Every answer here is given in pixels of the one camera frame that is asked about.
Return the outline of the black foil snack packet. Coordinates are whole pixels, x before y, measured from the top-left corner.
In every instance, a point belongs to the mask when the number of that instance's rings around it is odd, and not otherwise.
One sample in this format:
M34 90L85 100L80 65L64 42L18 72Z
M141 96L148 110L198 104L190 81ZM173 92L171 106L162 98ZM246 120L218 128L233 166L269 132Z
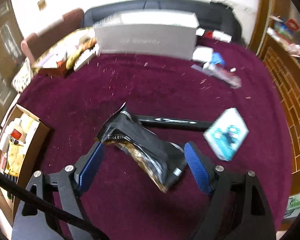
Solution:
M163 193L178 181L187 165L181 146L163 141L143 127L126 103L106 120L96 140L116 145L131 156Z

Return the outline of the green white small box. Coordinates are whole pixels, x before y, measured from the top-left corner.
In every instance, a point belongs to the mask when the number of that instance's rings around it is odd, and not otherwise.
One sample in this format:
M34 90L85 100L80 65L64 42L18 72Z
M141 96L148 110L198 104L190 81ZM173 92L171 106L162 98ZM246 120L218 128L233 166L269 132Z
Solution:
M203 133L203 137L219 160L232 161L248 133L238 110L229 108Z

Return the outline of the brown cardboard tray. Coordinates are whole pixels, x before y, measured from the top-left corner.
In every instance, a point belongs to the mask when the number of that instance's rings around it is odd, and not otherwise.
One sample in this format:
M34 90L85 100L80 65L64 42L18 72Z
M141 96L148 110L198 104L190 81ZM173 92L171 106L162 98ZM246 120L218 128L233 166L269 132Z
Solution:
M0 132L0 173L24 189L49 130L38 116L16 104Z

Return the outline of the black marker olive cap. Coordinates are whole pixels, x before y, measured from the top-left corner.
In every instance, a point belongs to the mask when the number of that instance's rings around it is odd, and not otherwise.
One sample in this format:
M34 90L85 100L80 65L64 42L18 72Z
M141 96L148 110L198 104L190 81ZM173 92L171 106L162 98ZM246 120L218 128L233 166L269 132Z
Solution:
M189 119L163 118L148 115L136 115L136 119L146 127L162 129L178 129L185 131L204 132L210 128L213 122Z

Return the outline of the clear pen packet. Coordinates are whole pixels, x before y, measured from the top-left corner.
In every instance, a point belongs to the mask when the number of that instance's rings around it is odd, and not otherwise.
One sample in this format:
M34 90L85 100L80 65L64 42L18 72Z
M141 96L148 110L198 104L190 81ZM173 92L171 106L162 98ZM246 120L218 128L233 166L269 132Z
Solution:
M233 89L239 89L242 87L242 81L240 77L226 70L224 67L220 67L219 65L206 62L202 66L198 64L193 64L191 68L207 76L213 76L219 80L222 80Z

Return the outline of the wooden counter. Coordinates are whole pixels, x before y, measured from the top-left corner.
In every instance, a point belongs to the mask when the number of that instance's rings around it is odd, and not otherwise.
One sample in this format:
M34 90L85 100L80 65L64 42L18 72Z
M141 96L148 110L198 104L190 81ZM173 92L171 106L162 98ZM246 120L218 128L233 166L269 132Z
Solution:
M298 194L300 193L300 63L297 58L285 51L272 28L267 29L257 56L271 74L281 98L293 151L290 194Z

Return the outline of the white power adapter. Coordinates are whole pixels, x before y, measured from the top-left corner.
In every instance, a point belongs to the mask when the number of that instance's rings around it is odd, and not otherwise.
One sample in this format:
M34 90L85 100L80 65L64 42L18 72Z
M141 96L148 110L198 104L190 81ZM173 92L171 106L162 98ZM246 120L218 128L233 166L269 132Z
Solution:
M197 62L210 62L213 56L213 48L196 46L192 54L192 60Z

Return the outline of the white power strip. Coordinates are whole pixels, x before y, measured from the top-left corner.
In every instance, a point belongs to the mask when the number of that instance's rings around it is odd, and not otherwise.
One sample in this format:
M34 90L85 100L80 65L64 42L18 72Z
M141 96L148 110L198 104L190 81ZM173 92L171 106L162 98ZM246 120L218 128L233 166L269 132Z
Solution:
M74 72L80 70L94 58L100 55L100 46L95 44L93 48L85 50L76 60L74 64Z

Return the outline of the large grey box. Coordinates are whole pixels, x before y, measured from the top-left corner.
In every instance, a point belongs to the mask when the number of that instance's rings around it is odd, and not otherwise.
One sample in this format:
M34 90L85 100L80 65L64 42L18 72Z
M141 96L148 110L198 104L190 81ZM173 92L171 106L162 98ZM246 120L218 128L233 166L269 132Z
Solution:
M194 12L128 10L93 25L103 53L147 54L191 60L199 27Z

